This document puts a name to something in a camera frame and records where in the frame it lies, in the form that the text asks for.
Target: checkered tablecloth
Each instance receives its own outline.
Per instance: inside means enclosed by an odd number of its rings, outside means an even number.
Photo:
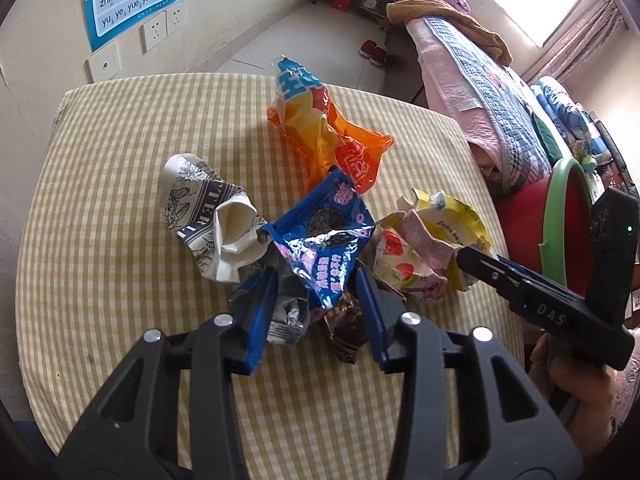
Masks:
[[[379,95],[330,92],[349,120],[396,139],[364,196],[374,218],[395,210],[412,187],[444,189],[478,212],[506,254],[457,123]],[[24,385],[54,450],[146,329],[184,332],[226,310],[231,288],[201,278],[164,223],[156,190],[166,160],[196,153],[244,186],[268,221],[303,196],[304,163],[266,121],[273,96],[272,78],[228,74],[145,76],[65,95],[24,229],[16,297]],[[481,283],[422,313],[460,332],[486,325],[522,360],[517,319]],[[234,380],[253,478],[383,478],[401,380],[379,373],[368,348],[355,366],[340,364],[313,327],[294,348],[268,346],[256,374]],[[187,398],[183,381],[185,464]],[[452,434],[450,457],[455,452]]]

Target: electrical outlet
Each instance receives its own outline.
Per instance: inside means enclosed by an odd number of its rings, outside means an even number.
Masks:
[[[187,0],[166,10],[166,33],[173,34],[187,22]]]
[[[145,38],[145,52],[166,38],[166,13],[164,10],[156,14],[142,25],[142,36]]]
[[[96,50],[86,62],[89,66],[91,81],[94,83],[108,81],[120,71],[118,42],[114,40],[107,43],[100,50]]]

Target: brown blanket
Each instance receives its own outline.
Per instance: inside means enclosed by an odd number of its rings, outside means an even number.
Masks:
[[[458,12],[447,2],[441,0],[400,0],[386,6],[386,16],[394,25],[424,16],[445,18],[501,65],[509,66],[513,61],[509,47],[499,34],[486,30],[473,17]]]

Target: wall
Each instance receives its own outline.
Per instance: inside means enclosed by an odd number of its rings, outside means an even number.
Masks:
[[[308,0],[188,0],[187,23],[144,54],[140,26],[118,38],[116,76],[189,72],[220,51],[230,57]],[[28,408],[15,351],[14,282],[22,226],[63,94],[89,82],[84,0],[17,0],[0,25],[0,397]]]
[[[622,28],[564,86],[602,120],[640,184],[640,37]]]
[[[543,54],[598,0],[581,0],[562,27],[546,42],[537,46],[494,0],[467,0],[471,14],[485,28],[500,34],[513,56],[511,67],[520,75],[532,67]]]

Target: orange plastic bag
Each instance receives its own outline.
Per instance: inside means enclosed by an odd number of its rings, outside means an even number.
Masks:
[[[378,176],[380,158],[394,138],[347,121],[326,86],[302,65],[283,57],[274,67],[276,99],[267,110],[267,119],[305,158],[307,191],[334,164],[353,179],[359,194],[369,190]]]

